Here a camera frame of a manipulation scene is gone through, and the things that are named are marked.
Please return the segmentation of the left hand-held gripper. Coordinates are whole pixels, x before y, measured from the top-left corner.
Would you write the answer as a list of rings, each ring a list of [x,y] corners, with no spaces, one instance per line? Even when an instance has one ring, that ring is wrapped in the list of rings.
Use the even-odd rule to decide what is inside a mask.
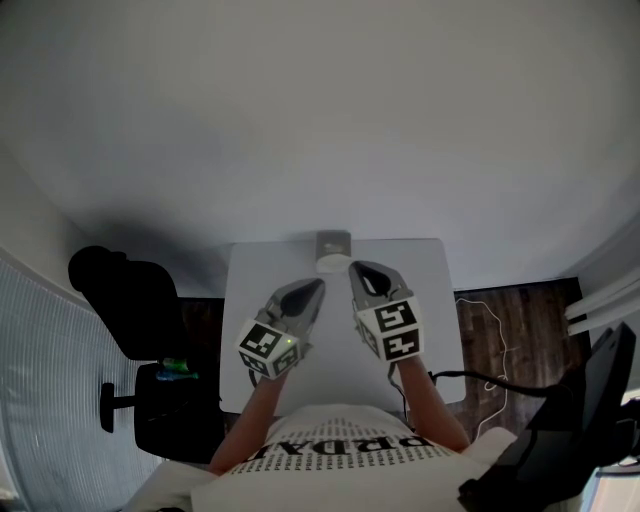
[[[252,377],[276,379],[305,357],[324,297],[322,279],[297,280],[274,291],[256,317],[245,321],[235,348]]]

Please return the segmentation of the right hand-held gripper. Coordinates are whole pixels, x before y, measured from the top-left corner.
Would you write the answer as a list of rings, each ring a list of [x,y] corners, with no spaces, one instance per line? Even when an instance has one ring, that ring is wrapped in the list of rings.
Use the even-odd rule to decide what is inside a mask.
[[[348,269],[356,330],[380,361],[400,361],[420,353],[420,307],[401,274],[388,266],[358,260]]]

